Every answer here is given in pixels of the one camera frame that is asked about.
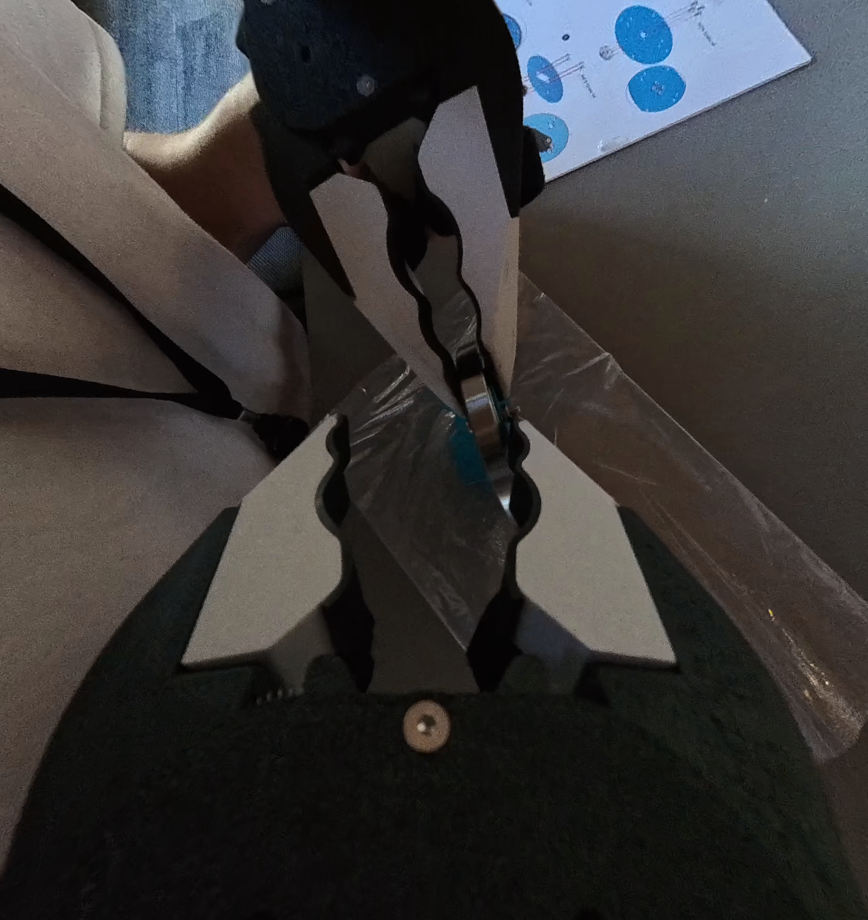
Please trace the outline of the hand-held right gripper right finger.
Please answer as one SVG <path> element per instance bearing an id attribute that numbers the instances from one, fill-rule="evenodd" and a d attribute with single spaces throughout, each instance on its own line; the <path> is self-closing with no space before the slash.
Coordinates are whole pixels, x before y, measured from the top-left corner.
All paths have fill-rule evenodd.
<path id="1" fill-rule="evenodd" d="M 599 666 L 678 668 L 627 510 L 527 421 L 510 425 L 507 510 L 517 531 L 468 646 L 481 692 L 523 658 L 572 696 L 593 693 Z"/>

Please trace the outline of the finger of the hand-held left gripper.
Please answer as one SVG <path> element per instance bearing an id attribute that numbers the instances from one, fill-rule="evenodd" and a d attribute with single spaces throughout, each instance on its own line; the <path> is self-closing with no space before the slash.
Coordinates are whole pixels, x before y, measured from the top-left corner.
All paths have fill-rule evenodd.
<path id="1" fill-rule="evenodd" d="M 463 414 L 455 366 L 433 328 L 432 305 L 394 239 L 382 190 L 338 173 L 312 191 L 312 202 L 357 309 L 443 404 Z"/>
<path id="2" fill-rule="evenodd" d="M 518 345 L 520 219 L 509 213 L 476 87 L 437 107 L 418 163 L 428 190 L 459 229 L 461 277 L 479 306 L 481 336 L 498 383 L 511 385 Z"/>

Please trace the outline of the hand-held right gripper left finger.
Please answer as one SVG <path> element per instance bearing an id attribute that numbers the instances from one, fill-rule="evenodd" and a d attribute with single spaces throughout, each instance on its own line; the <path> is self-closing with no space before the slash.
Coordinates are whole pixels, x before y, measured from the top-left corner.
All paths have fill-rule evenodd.
<path id="1" fill-rule="evenodd" d="M 349 427 L 325 417 L 242 501 L 185 649 L 190 670 L 257 664 L 288 696 L 336 655 L 360 691 L 374 673 L 374 618 L 341 528 Z"/>

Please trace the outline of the blue disc with bearing ring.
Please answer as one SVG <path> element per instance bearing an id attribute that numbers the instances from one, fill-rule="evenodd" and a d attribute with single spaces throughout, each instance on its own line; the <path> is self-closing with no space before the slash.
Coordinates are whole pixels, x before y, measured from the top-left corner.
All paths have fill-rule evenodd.
<path id="1" fill-rule="evenodd" d="M 482 455 L 489 480 L 503 510 L 520 525 L 522 442 L 517 419 L 487 354 L 469 346 L 459 353 L 456 369 L 467 424 Z"/>

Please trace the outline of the person's left forearm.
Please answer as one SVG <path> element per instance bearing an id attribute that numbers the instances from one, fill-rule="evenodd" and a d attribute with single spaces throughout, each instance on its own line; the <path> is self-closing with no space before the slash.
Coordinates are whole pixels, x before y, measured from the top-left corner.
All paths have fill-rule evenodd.
<path id="1" fill-rule="evenodd" d="M 129 132 L 131 158 L 198 226 L 249 261 L 287 223 L 249 113 L 175 134 Z"/>

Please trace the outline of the grey desk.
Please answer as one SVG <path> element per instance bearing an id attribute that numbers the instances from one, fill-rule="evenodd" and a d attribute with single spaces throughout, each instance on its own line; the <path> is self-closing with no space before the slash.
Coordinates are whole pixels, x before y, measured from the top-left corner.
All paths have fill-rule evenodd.
<path id="1" fill-rule="evenodd" d="M 813 61 L 555 180 L 522 267 L 868 604 L 868 2 Z M 821 766 L 868 906 L 868 721 Z"/>

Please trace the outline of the clear plastic bag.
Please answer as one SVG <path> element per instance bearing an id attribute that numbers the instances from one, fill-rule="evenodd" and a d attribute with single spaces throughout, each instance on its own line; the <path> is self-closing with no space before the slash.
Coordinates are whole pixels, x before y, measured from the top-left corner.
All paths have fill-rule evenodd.
<path id="1" fill-rule="evenodd" d="M 316 418 L 347 415 L 351 498 L 456 646 L 497 590 L 511 523 L 454 415 L 323 271 L 306 270 Z M 730 615 L 821 761 L 868 721 L 868 604 L 525 275 L 514 398 Z"/>

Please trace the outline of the assembly instruction booklet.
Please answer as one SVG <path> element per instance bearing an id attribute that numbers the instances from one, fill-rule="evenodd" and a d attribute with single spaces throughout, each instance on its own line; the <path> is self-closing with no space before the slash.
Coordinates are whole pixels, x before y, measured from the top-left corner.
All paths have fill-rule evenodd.
<path id="1" fill-rule="evenodd" d="M 498 1 L 546 181 L 811 63 L 766 1 Z"/>

